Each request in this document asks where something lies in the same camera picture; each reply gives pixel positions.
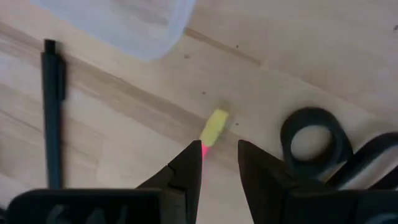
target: black pen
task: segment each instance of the black pen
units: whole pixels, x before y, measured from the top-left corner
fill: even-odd
[[[54,40],[44,40],[42,89],[45,129],[47,183],[62,188],[62,101],[65,99],[65,61],[56,51]]]

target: light wood surface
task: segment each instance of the light wood surface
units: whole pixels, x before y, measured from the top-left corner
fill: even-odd
[[[44,38],[63,44],[69,66],[67,187],[135,187],[196,139],[214,109],[228,108],[228,130],[203,166],[198,223],[251,223],[238,139],[282,158],[280,126],[303,106],[330,110],[356,149],[398,130],[397,7],[198,0],[186,35],[164,58],[144,63],[28,0],[2,0],[0,205],[45,187]],[[346,187],[370,185],[397,156],[391,151]]]

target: clear plastic container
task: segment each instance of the clear plastic container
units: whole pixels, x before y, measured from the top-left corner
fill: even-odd
[[[178,41],[195,0],[31,0],[91,35],[143,60]]]

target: black object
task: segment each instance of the black object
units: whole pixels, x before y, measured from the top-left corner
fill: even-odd
[[[33,190],[7,209],[8,224],[194,224],[201,185],[201,142],[193,141],[137,189]]]
[[[6,224],[6,211],[0,208],[0,224]]]
[[[311,126],[324,126],[331,132],[331,141],[318,157],[309,161],[300,161],[292,155],[291,144],[294,136],[301,129]],[[321,108],[303,108],[291,114],[280,131],[280,141],[287,166],[298,175],[314,178],[326,169],[340,162],[347,163],[339,169],[327,182],[331,187],[340,188],[360,173],[367,165],[392,146],[398,145],[398,133],[386,133],[366,143],[356,154],[346,133],[337,119]],[[372,189],[394,189],[398,186],[398,168],[387,174]]]
[[[297,175],[250,142],[238,143],[244,193],[255,224],[398,223],[398,192],[335,190]]]
[[[54,40],[44,40],[42,88],[47,178],[50,189],[62,188],[62,101],[65,99],[65,61]]]

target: wooden table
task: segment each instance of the wooden table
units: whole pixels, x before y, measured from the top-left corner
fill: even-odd
[[[251,223],[238,139],[281,158],[280,126],[303,106],[330,110],[356,149],[398,129],[397,24],[395,0],[197,0],[177,45],[145,63],[28,0],[2,0],[0,204],[46,186],[44,38],[63,43],[69,64],[67,187],[135,187],[228,108],[228,130],[204,163],[198,223]],[[397,156],[346,187],[370,185]]]

